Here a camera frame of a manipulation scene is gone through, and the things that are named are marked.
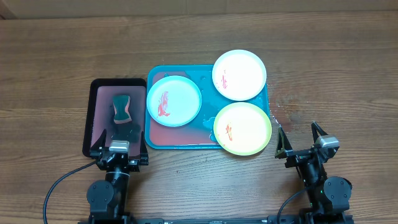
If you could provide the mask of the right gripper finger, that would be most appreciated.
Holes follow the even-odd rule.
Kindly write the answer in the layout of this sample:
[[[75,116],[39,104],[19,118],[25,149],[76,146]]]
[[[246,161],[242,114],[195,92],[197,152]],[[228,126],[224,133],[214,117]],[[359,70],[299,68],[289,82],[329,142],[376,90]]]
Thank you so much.
[[[323,137],[328,134],[317,124],[316,121],[313,121],[311,124],[312,128],[312,136],[314,143],[321,143],[323,141]]]
[[[275,158],[289,157],[292,154],[293,149],[282,126],[279,126],[277,136],[278,136],[278,141],[277,141],[277,148],[274,154]]]

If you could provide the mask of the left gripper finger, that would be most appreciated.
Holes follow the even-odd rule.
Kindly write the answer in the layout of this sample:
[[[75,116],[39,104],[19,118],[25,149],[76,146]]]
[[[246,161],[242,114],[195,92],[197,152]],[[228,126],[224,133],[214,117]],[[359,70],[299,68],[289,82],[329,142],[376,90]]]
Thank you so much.
[[[141,140],[140,140],[140,157],[148,157],[147,146],[143,131],[141,132]]]
[[[107,131],[104,129],[97,141],[90,147],[90,152],[101,152],[102,148],[105,147],[106,133]]]

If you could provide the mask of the yellow-green plate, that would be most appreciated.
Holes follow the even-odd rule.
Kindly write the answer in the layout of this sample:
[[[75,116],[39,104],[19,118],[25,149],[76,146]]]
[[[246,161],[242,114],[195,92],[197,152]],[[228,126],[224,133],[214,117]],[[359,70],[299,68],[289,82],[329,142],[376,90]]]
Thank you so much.
[[[219,111],[213,132],[224,150],[238,156],[251,156],[267,146],[271,140],[272,125],[260,107],[237,102]]]

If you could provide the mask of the green and orange sponge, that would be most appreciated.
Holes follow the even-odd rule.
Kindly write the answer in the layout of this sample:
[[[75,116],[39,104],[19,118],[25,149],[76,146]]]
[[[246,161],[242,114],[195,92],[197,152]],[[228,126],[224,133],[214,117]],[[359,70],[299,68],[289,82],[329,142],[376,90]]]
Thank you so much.
[[[132,121],[129,113],[130,96],[117,95],[113,97],[114,106],[114,122],[116,124],[124,124]]]

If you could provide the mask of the light blue plate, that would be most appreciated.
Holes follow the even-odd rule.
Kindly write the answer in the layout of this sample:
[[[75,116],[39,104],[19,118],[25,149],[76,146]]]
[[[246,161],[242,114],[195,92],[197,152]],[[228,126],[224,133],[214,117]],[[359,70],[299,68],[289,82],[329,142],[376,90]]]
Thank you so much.
[[[167,127],[188,124],[198,115],[202,103],[199,87],[189,78],[169,76],[157,81],[147,94],[147,111]]]

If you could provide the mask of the white plate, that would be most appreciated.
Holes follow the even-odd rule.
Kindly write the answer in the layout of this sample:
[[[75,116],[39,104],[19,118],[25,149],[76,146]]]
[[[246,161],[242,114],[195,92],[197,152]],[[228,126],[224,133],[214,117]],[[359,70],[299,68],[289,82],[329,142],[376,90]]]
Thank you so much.
[[[265,87],[267,71],[264,62],[248,50],[230,50],[214,63],[211,77],[217,91],[225,98],[246,101]]]

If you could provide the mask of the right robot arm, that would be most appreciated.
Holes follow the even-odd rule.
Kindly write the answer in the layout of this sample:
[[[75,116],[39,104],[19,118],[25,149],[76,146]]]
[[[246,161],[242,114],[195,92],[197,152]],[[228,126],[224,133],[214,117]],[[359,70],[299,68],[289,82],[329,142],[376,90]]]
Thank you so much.
[[[316,123],[311,124],[313,144],[308,149],[293,150],[284,130],[278,129],[276,159],[285,159],[286,168],[296,168],[304,189],[289,197],[279,208],[276,223],[353,223],[349,210],[352,183],[343,177],[328,177],[324,163],[333,158],[340,148],[340,142],[334,135],[327,134]],[[285,206],[302,193],[306,193],[310,206],[301,208],[298,215],[282,215]]]

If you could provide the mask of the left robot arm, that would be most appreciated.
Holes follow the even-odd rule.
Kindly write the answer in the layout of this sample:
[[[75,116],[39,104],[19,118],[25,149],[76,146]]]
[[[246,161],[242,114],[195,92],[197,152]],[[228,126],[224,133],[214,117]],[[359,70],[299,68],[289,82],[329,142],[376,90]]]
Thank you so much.
[[[93,182],[86,193],[90,204],[88,223],[137,223],[126,211],[127,193],[131,172],[139,172],[140,166],[149,164],[144,134],[141,134],[139,155],[130,157],[129,141],[113,140],[105,146],[106,130],[90,147],[90,157],[99,170],[106,172],[103,180]]]

